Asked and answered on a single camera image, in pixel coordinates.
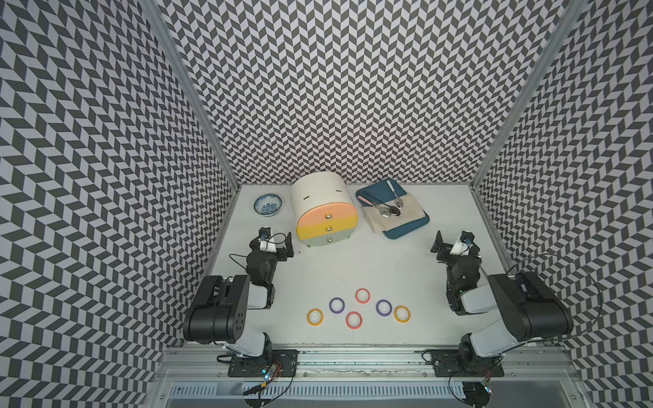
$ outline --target colored ring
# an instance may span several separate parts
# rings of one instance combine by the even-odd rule
[[[333,302],[335,300],[339,300],[340,303],[342,303],[342,309],[334,310],[333,306],[331,306],[331,305],[333,304]],[[342,313],[345,310],[345,301],[342,300],[342,298],[333,298],[333,299],[331,299],[331,302],[328,303],[328,308],[329,308],[329,310],[331,310],[331,313],[335,313],[335,314],[339,315],[340,313]]]
[[[358,298],[358,293],[362,290],[365,290],[368,293],[368,299],[365,302],[363,302],[361,299]],[[356,291],[356,300],[358,300],[360,304],[366,304],[367,302],[370,301],[370,299],[372,299],[372,295],[370,294],[370,291],[368,291],[367,289],[360,288],[359,290]]]
[[[349,324],[349,316],[351,315],[357,315],[358,318],[360,319],[360,323],[358,324],[358,326],[352,326],[351,324]],[[347,315],[347,318],[345,319],[345,322],[347,323],[350,329],[356,330],[357,328],[360,328],[363,325],[363,316],[361,316],[360,313],[357,311],[350,311],[349,314]]]
[[[390,310],[388,310],[388,313],[383,313],[379,309],[379,305],[382,304],[382,303],[388,304],[388,306],[390,308]],[[381,299],[380,301],[376,302],[376,313],[380,314],[383,317],[388,317],[392,313],[392,304],[390,304],[390,302],[388,302],[386,299]]]
[[[406,320],[399,319],[399,316],[397,316],[397,311],[399,309],[404,309],[408,312],[408,318]],[[399,305],[394,309],[394,318],[397,319],[399,323],[407,323],[410,320],[410,310],[406,306]]]
[[[317,323],[311,322],[311,313],[313,313],[314,311],[316,311],[316,312],[318,312],[320,314],[320,321],[317,322]],[[325,315],[324,315],[324,313],[322,313],[322,311],[320,309],[310,309],[308,311],[308,315],[306,315],[306,320],[308,321],[308,324],[310,324],[311,326],[319,326],[320,324],[322,324],[322,321],[324,319],[325,319]]]

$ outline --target yellow ring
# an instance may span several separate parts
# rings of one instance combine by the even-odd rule
[[[313,313],[314,311],[320,313],[320,321],[317,322],[317,323],[313,323],[313,322],[311,322],[311,313]],[[321,311],[320,309],[310,309],[310,310],[308,311],[308,314],[306,315],[306,320],[308,321],[308,324],[310,324],[311,326],[319,326],[320,324],[322,324],[322,321],[323,321],[324,319],[325,319],[325,314],[322,313],[322,311]]]
[[[408,319],[406,319],[406,320],[399,319],[399,316],[397,316],[397,311],[398,311],[399,309],[406,309],[406,311],[408,312]],[[410,320],[410,310],[408,310],[408,308],[407,308],[406,306],[399,305],[399,306],[397,306],[396,308],[394,308],[394,318],[395,318],[399,323],[407,323],[407,322]]]

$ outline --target round storage box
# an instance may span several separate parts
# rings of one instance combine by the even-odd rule
[[[358,224],[358,210],[347,186],[336,173],[307,174],[293,184],[291,202],[297,238],[318,246],[348,238]]]

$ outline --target blue tray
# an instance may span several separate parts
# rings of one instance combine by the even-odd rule
[[[376,184],[372,184],[367,187],[363,187],[362,189],[359,189],[356,192],[356,196],[362,195],[363,197],[367,198],[369,201],[375,202],[374,199],[370,198],[368,195],[363,193],[363,190],[365,190],[370,194],[372,194],[373,196],[375,196],[376,198],[378,198],[379,200],[382,200],[383,202],[394,200],[394,194],[392,193],[392,190],[390,190],[390,187],[388,187],[387,180],[390,180],[392,186],[394,187],[394,190],[396,191],[399,197],[406,195],[406,190],[404,190],[402,186],[399,185],[399,183],[397,183],[391,178],[387,178],[379,181]],[[360,202],[360,205],[363,207],[369,207],[369,205],[365,204],[360,200],[358,200],[358,202]],[[389,231],[383,231],[383,235],[385,235],[386,238],[390,238],[391,240],[396,240],[397,238],[402,237],[407,233],[418,229],[419,227],[425,226],[426,224],[429,223],[429,221],[431,221],[431,219],[428,217],[428,214],[424,212],[424,218],[416,219],[414,221],[411,221],[399,227],[393,228]]]

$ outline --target white table surface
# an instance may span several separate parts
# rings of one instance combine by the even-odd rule
[[[348,186],[352,196],[361,185]],[[290,201],[289,185],[245,185],[242,187],[229,221],[227,233],[210,274],[244,274],[228,255],[247,255],[249,242],[259,228],[272,227],[272,233],[293,233],[295,257],[279,262],[273,284],[276,298],[270,309],[247,311],[246,324],[270,335],[272,343],[293,345],[457,345],[469,332],[481,329],[500,315],[458,316],[449,309],[445,296],[445,265],[436,261],[430,248],[438,230],[445,242],[453,243],[461,230],[471,231],[481,248],[482,267],[488,274],[503,273],[499,256],[467,185],[406,185],[430,216],[428,225],[397,240],[374,234],[358,205],[358,227],[348,240],[323,247],[307,247],[296,238],[296,218]],[[275,193],[283,201],[273,217],[254,212],[258,196]],[[283,237],[275,237],[278,242]],[[238,259],[245,264],[245,258]],[[481,274],[480,285],[487,280]],[[359,288],[370,291],[367,304],[355,300]],[[333,297],[345,300],[340,315],[330,312]],[[375,305],[387,299],[393,307],[405,305],[411,320],[399,323],[394,317],[381,317]],[[325,315],[320,326],[306,321],[314,307]],[[345,316],[358,311],[362,327],[351,330]]]

